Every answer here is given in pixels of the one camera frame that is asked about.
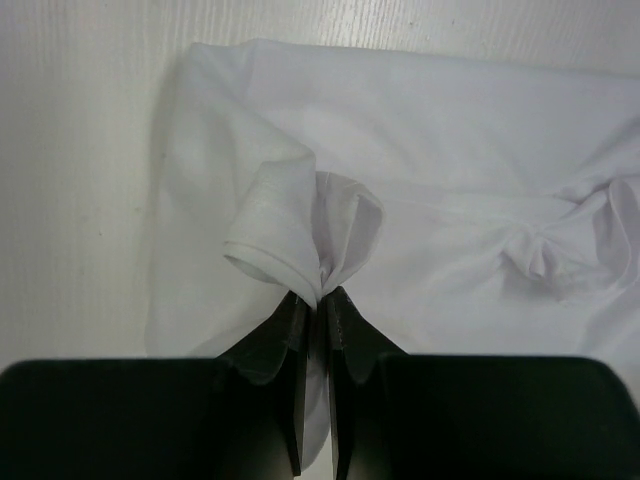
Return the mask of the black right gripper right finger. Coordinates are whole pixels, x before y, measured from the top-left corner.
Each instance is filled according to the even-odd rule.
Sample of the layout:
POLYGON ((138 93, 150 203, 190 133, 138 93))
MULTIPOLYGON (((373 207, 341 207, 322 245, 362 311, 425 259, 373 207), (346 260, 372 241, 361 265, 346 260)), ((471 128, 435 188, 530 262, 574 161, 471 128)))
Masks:
POLYGON ((323 302, 338 479, 635 479, 639 413, 605 364, 413 355, 323 302))

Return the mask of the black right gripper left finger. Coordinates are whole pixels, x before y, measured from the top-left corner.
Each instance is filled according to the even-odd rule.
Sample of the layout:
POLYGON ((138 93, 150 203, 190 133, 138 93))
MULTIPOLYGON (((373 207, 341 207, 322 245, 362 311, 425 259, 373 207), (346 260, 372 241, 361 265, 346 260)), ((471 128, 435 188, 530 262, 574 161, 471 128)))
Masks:
POLYGON ((286 295, 215 358, 29 360, 1 376, 5 479, 291 479, 307 305, 286 295))

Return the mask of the white t shirt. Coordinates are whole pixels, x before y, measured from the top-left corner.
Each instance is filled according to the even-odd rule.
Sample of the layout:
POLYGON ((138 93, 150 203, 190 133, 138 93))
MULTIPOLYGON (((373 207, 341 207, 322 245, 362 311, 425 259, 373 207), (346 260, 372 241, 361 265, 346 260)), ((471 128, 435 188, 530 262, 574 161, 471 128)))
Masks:
POLYGON ((307 305, 302 470, 332 442, 337 289, 409 354, 591 359, 638 410, 635 78, 195 44, 154 237, 151 356, 215 358, 307 305))

